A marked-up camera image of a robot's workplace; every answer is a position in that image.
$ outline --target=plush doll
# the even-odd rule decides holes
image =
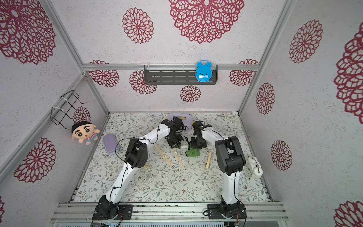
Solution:
[[[86,141],[86,145],[89,145],[92,141],[98,139],[97,133],[99,133],[99,130],[95,128],[96,126],[88,121],[75,123],[72,126],[72,139],[77,138],[80,143]]]

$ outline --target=purple box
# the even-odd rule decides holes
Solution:
[[[105,144],[106,151],[109,155],[113,155],[116,151],[118,151],[119,147],[118,146],[116,147],[117,141],[114,134],[105,135],[103,137],[103,142]]]

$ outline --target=red mandala pattern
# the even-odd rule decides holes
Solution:
[[[243,0],[169,0],[170,15],[182,36],[198,43],[212,42],[230,31]]]
[[[90,64],[108,64],[105,61],[92,61]],[[91,78],[104,87],[113,87],[118,84],[120,80],[116,70],[91,70],[89,71]]]
[[[48,174],[54,165],[56,150],[47,138],[40,138],[23,163],[14,172],[19,181],[36,182]]]
[[[244,61],[241,61],[239,64],[258,64],[258,61],[253,59],[246,59]],[[253,70],[233,70],[229,74],[229,80],[232,82],[232,84],[244,86],[251,82],[253,75]]]
[[[264,83],[257,92],[256,105],[261,114],[268,114],[275,102],[275,90],[269,83]]]
[[[76,109],[73,115],[73,121],[74,123],[78,123],[81,121],[88,121],[91,122],[91,115],[88,109],[86,109],[83,106],[80,106]]]
[[[309,59],[318,48],[322,33],[322,25],[318,20],[311,20],[299,28],[291,41],[291,60],[301,63]]]
[[[144,71],[138,70],[130,75],[131,87],[140,94],[151,94],[158,88],[157,85],[147,85],[144,79]]]
[[[197,101],[200,97],[200,89],[193,85],[185,86],[180,91],[180,97],[186,102]]]
[[[53,55],[52,24],[37,0],[1,0],[0,48],[5,57],[38,64]]]
[[[122,19],[126,35],[135,43],[146,43],[154,34],[150,17],[141,9],[133,8],[126,11]]]
[[[271,158],[273,164],[282,171],[290,168],[293,160],[289,146],[281,140],[274,142],[272,145]]]
[[[345,104],[345,112],[354,113],[363,124],[363,22],[359,32],[345,44],[345,52],[337,63],[337,98]]]
[[[335,209],[335,227],[362,227],[363,204],[360,201],[339,204]]]
[[[4,203],[2,202],[1,196],[0,196],[0,223],[1,223],[1,219],[2,219],[4,213],[5,213],[5,211],[4,211]]]

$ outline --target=zip tie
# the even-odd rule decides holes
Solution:
[[[63,109],[59,108],[59,107],[53,107],[54,109],[60,109],[61,111],[64,111]]]

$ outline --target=wallpaper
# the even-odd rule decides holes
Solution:
[[[298,1],[242,115],[292,226],[363,225],[362,9]]]
[[[100,128],[105,114],[83,81],[76,89],[79,99],[73,119],[65,117],[69,128],[74,122],[90,120]],[[70,130],[52,124],[16,170],[0,186],[0,226],[47,226],[59,203],[71,198],[91,145],[72,140]]]
[[[84,63],[260,60],[285,0],[52,1]]]
[[[0,4],[0,165],[79,75],[38,1]]]
[[[218,71],[215,85],[147,85],[141,70],[95,70],[91,78],[110,111],[236,111],[253,71]]]

